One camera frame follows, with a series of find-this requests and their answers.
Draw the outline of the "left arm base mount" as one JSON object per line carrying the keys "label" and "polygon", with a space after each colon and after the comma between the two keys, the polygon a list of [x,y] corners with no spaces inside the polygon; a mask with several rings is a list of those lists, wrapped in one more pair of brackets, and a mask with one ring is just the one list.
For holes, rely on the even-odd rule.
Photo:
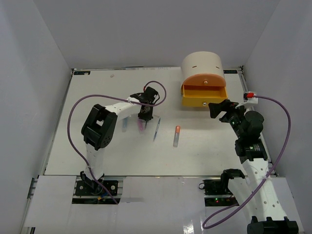
{"label": "left arm base mount", "polygon": [[[103,184],[117,203],[120,202],[125,177],[106,176],[99,182]],[[98,184],[92,189],[80,177],[76,178],[72,204],[116,205],[109,194]]]}

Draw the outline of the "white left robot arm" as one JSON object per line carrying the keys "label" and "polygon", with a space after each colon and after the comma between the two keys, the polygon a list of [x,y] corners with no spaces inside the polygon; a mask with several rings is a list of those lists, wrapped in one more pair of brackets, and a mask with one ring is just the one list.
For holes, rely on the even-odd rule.
{"label": "white left robot arm", "polygon": [[96,104],[92,107],[81,130],[88,163],[84,171],[80,172],[91,194],[97,195],[103,190],[100,179],[104,176],[104,151],[113,139],[116,124],[134,114],[140,120],[150,121],[153,118],[153,105],[158,99],[158,92],[147,87],[142,93],[130,95],[125,102],[107,106]]}

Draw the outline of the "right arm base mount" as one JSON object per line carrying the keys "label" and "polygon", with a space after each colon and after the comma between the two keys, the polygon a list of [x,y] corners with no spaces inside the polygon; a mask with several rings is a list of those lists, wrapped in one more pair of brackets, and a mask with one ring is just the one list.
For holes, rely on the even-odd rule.
{"label": "right arm base mount", "polygon": [[205,179],[199,183],[198,188],[204,192],[204,202],[206,207],[239,205],[232,192],[221,186],[220,179]]}

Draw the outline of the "orange top drawer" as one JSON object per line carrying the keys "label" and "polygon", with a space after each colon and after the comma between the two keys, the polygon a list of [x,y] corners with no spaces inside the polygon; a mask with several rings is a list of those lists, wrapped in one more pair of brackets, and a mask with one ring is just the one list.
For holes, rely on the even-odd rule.
{"label": "orange top drawer", "polygon": [[216,74],[196,74],[188,77],[182,83],[187,86],[225,87],[225,78]]}

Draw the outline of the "yellow drawer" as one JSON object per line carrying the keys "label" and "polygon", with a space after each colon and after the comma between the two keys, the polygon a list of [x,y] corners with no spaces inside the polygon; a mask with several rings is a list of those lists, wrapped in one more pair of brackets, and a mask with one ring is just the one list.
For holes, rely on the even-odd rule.
{"label": "yellow drawer", "polygon": [[181,86],[182,105],[207,107],[209,103],[221,103],[228,99],[226,87],[222,86]]}

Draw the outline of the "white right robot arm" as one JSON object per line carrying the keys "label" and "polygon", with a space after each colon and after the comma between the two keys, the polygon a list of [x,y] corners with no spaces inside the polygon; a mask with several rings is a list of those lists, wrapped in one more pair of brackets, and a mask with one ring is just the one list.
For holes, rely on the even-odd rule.
{"label": "white right robot arm", "polygon": [[226,99],[221,103],[209,104],[211,118],[225,113],[219,120],[229,123],[236,134],[235,151],[244,170],[226,169],[221,174],[221,191],[233,194],[239,206],[215,224],[206,226],[207,221],[204,221],[202,227],[216,227],[242,211],[248,222],[249,234],[297,234],[298,224],[287,217],[271,180],[274,168],[269,166],[260,138],[264,118],[260,113],[248,110],[255,104],[257,98],[250,95],[243,103]]}

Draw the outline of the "clear light blue pen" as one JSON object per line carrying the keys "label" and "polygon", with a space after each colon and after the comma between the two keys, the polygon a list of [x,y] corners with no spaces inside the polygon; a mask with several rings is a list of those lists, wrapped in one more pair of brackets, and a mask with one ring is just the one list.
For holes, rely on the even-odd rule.
{"label": "clear light blue pen", "polygon": [[156,130],[155,130],[154,137],[153,137],[153,141],[155,141],[155,139],[156,139],[156,136],[157,136],[157,133],[159,130],[159,126],[160,126],[160,122],[161,122],[161,118],[158,119]]}

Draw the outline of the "orange highlighter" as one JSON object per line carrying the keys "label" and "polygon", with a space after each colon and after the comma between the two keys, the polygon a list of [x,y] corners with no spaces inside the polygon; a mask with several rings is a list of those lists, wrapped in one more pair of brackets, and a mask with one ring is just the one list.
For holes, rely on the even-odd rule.
{"label": "orange highlighter", "polygon": [[178,146],[178,142],[179,142],[179,135],[180,135],[180,129],[181,127],[179,125],[177,125],[175,127],[175,135],[174,135],[174,141],[173,141],[173,146],[177,147]]}

